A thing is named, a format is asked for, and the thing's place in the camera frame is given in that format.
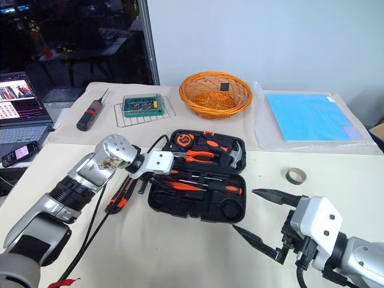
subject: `metal grid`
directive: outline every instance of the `metal grid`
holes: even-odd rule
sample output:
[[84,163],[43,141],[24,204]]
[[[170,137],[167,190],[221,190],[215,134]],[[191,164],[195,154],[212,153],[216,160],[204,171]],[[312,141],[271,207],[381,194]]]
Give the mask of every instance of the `metal grid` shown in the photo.
[[163,96],[163,110],[164,113],[158,116],[141,116],[141,117],[125,117],[122,109],[122,103],[114,105],[113,109],[115,110],[116,125],[119,128],[124,128],[132,125],[153,122],[157,120],[163,120],[176,116],[176,113],[170,104],[168,98]]

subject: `blue folder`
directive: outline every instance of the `blue folder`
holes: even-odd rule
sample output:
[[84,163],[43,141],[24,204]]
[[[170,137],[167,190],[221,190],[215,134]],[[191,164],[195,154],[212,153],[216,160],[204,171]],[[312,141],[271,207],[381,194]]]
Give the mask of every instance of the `blue folder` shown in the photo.
[[328,94],[267,94],[266,97],[286,141],[361,139]]

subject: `wicker basket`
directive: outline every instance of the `wicker basket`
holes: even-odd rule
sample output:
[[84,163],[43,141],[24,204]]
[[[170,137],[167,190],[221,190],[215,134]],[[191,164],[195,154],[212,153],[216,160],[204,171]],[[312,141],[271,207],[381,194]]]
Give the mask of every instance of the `wicker basket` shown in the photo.
[[245,110],[252,102],[252,90],[241,79],[223,72],[207,71],[186,78],[179,93],[199,116],[223,119]]

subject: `hammer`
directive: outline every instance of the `hammer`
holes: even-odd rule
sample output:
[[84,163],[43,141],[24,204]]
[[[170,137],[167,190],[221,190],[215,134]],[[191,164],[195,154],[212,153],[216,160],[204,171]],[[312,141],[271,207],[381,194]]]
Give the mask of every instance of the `hammer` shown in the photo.
[[239,145],[239,142],[237,141],[236,141],[236,146],[238,150],[237,151],[232,150],[229,154],[232,157],[232,163],[229,165],[229,167],[232,167],[232,168],[236,168],[238,161],[242,157],[242,149],[241,149],[241,146]]

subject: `wire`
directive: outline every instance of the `wire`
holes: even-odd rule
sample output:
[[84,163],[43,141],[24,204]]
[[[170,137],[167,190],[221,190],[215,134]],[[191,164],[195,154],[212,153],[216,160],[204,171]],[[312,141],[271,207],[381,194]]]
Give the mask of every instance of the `wire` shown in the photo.
[[88,247],[90,246],[90,244],[92,243],[93,239],[95,238],[96,234],[98,233],[98,231],[101,229],[101,227],[103,226],[104,222],[107,220],[108,216],[110,215],[110,212],[111,210],[109,210],[107,212],[107,214],[104,216],[104,218],[102,219],[102,221],[99,223],[99,225],[96,227],[95,229],[95,232],[92,234],[91,238],[89,239],[89,241],[85,244],[85,246],[79,250],[79,252],[77,253],[76,257],[73,259],[73,261],[71,262],[71,265],[67,268],[67,270],[65,270],[65,272],[61,275],[60,279],[58,282],[66,279],[72,272],[72,270],[76,267],[76,265],[78,264],[78,262],[80,261],[80,259],[83,257],[85,251],[88,249]]
[[300,288],[307,288],[307,285],[305,285],[304,277],[303,277],[303,274],[302,274],[303,271],[304,271],[304,269],[302,267],[298,267],[296,269],[296,277],[298,279]]
[[347,286],[350,288],[359,288],[358,286],[354,285],[352,282],[347,282]]
[[62,281],[64,279],[66,279],[69,274],[72,272],[72,270],[75,268],[75,266],[77,265],[77,263],[79,262],[80,258],[79,258],[79,255],[81,253],[81,251],[84,249],[84,247],[86,246],[87,244],[87,240],[88,240],[88,237],[89,237],[89,234],[91,233],[91,230],[92,230],[92,226],[93,226],[93,223],[95,221],[95,217],[96,217],[96,214],[97,214],[97,211],[98,211],[98,207],[100,205],[100,202],[101,202],[101,199],[103,198],[103,195],[104,195],[104,192],[106,190],[106,187],[107,185],[104,185],[101,193],[100,193],[100,196],[97,200],[97,204],[96,204],[96,207],[94,209],[94,213],[92,215],[92,218],[91,218],[91,222],[89,223],[89,226],[88,226],[88,229],[87,229],[87,232],[86,232],[86,235],[85,235],[85,238],[84,238],[84,241],[83,241],[83,244],[82,246],[80,247],[79,249],[79,252],[77,252],[76,256],[74,257],[74,259],[72,260],[72,262],[69,264],[68,268],[64,271],[64,273],[61,275],[59,281]]
[[150,153],[151,151],[152,151],[152,149],[156,146],[156,144],[158,143],[158,142],[160,142],[160,140],[162,139],[162,138],[165,138],[166,140],[167,140],[167,143],[166,143],[166,146],[169,146],[170,145],[170,142],[169,142],[169,138],[168,138],[168,136],[167,135],[161,135],[153,144],[152,144],[152,146],[148,149],[148,151],[147,151],[147,153]]
[[[152,151],[152,149],[154,148],[154,146],[162,139],[162,138],[166,138],[167,140],[167,143],[166,143],[166,146],[169,146],[170,145],[170,142],[169,142],[169,138],[167,135],[162,135],[160,136],[153,144],[152,146],[148,149],[147,153],[150,153]],[[100,193],[100,197],[98,199],[98,202],[96,204],[96,207],[95,207],[95,210],[94,210],[94,213],[92,215],[92,219],[91,219],[91,222],[88,226],[88,230],[87,230],[87,233],[85,235],[85,239],[83,241],[83,244],[82,246],[80,247],[79,249],[79,252],[77,252],[76,256],[74,257],[74,259],[72,260],[72,262],[69,264],[68,268],[64,271],[64,273],[61,275],[60,279],[58,280],[58,282],[66,279],[70,274],[71,272],[73,271],[73,269],[76,267],[76,265],[78,264],[78,262],[80,261],[80,259],[83,257],[85,251],[88,249],[88,247],[90,246],[90,244],[92,243],[93,239],[96,237],[96,234],[98,233],[98,231],[101,229],[101,227],[103,226],[104,222],[107,220],[108,216],[110,215],[110,212],[113,210],[113,208],[118,204],[116,202],[113,203],[113,205],[110,207],[110,209],[108,210],[108,212],[106,213],[106,215],[104,216],[104,218],[102,219],[102,221],[99,223],[99,225],[96,227],[95,231],[93,232],[91,238],[88,240],[88,237],[89,237],[89,234],[91,232],[91,229],[92,229],[92,225],[93,225],[93,222],[95,220],[95,216],[96,216],[96,213],[98,211],[98,207],[99,207],[99,204],[101,202],[101,198],[104,194],[104,191],[105,191],[105,188],[106,188],[106,185],[103,187],[103,190],[101,191]]]
[[14,185],[13,184],[11,184],[11,183],[9,183],[7,180],[4,180],[4,178],[3,177],[1,177],[0,176],[0,179],[2,179],[5,183],[7,183],[9,186],[12,186],[12,187],[14,187]]

